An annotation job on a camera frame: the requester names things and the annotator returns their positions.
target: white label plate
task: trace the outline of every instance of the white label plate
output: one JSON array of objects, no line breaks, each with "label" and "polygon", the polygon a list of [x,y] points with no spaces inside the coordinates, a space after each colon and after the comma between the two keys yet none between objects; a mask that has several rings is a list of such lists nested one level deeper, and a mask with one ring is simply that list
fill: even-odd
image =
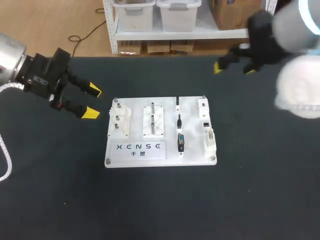
[{"label": "white label plate", "polygon": [[163,160],[166,159],[164,141],[121,141],[111,145],[112,160]]}]

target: white acrylic board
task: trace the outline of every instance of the white acrylic board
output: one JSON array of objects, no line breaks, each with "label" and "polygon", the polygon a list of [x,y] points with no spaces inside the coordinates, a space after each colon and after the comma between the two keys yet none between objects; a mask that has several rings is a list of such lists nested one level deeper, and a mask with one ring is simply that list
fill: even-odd
[{"label": "white acrylic board", "polygon": [[[205,157],[205,135],[203,123],[210,123],[210,115],[199,117],[198,100],[202,96],[179,97],[179,109],[176,111],[176,97],[150,97],[150,98],[118,98],[118,102],[125,104],[131,109],[129,135],[123,138],[108,137],[105,167],[106,168],[131,168],[131,167],[164,167],[164,166],[203,166],[216,165],[216,144],[210,150],[210,157]],[[146,137],[144,132],[144,109],[145,106],[163,107],[163,130],[161,137]],[[177,120],[181,115],[182,133],[184,135],[184,154],[179,156]],[[109,122],[109,133],[114,134],[114,123]]]}]

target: metal shelf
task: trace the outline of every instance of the metal shelf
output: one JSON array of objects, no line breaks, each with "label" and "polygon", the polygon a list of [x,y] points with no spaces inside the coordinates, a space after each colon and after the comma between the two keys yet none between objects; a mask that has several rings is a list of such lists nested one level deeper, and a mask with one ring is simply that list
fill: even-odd
[{"label": "metal shelf", "polygon": [[188,39],[242,39],[247,38],[247,29],[219,30],[207,1],[203,1],[198,8],[195,29],[192,32],[165,32],[162,28],[159,7],[153,11],[153,31],[122,31],[117,26],[114,38],[116,40],[188,40]]},{"label": "metal shelf", "polygon": [[[262,0],[261,6],[274,14],[278,0]],[[122,31],[118,16],[114,17],[112,0],[103,0],[105,18],[109,32],[112,53],[118,53],[117,41],[138,40],[189,40],[189,39],[237,39],[247,38],[247,29],[219,30],[212,16],[209,0],[202,0],[197,12],[195,30],[192,32],[163,31],[160,9],[154,8],[153,31]]]}]

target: black table surface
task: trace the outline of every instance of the black table surface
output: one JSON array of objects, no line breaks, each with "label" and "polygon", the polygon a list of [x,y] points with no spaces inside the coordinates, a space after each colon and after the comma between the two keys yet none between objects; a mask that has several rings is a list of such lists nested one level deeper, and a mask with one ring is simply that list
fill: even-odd
[{"label": "black table surface", "polygon": [[[0,96],[13,171],[0,182],[6,240],[309,240],[320,238],[320,120],[275,108],[283,65],[214,75],[214,56],[74,58],[102,90],[68,86],[98,120],[57,112],[31,93]],[[114,97],[208,97],[216,166],[104,166]],[[7,169],[0,153],[0,176]]]}]

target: cardboard box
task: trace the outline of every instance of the cardboard box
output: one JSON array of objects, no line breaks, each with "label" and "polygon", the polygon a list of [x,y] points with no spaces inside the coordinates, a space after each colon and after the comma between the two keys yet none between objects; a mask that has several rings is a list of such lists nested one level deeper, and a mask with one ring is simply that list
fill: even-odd
[{"label": "cardboard box", "polygon": [[170,52],[170,41],[147,41],[148,54]]},{"label": "cardboard box", "polygon": [[141,41],[118,41],[118,53],[122,55],[140,55]]},{"label": "cardboard box", "polygon": [[261,0],[211,0],[211,3],[219,30],[244,29],[248,18],[261,10]]},{"label": "cardboard box", "polygon": [[171,41],[171,51],[192,52],[194,49],[194,40],[173,40]]}]

